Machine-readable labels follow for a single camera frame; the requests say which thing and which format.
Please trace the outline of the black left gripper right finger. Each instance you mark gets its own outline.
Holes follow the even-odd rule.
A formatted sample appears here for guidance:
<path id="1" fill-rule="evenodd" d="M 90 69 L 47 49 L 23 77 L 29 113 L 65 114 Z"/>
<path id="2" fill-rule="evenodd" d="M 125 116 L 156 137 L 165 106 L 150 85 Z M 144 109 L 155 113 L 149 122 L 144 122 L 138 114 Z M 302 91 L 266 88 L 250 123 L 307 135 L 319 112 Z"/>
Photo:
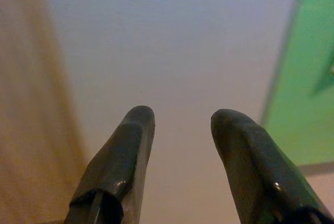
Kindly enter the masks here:
<path id="1" fill-rule="evenodd" d="M 249 116 L 219 109 L 211 133 L 241 223 L 333 223 L 297 166 Z"/>

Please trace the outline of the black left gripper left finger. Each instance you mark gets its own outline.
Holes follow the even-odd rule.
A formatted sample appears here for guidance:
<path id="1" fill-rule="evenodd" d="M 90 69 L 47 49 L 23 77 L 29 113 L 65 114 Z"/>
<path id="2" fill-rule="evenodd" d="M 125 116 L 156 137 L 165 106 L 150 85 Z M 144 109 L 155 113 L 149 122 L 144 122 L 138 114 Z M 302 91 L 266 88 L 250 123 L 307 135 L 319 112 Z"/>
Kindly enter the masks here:
<path id="1" fill-rule="evenodd" d="M 153 110 L 132 108 L 89 162 L 65 223 L 139 223 L 155 129 Z"/>

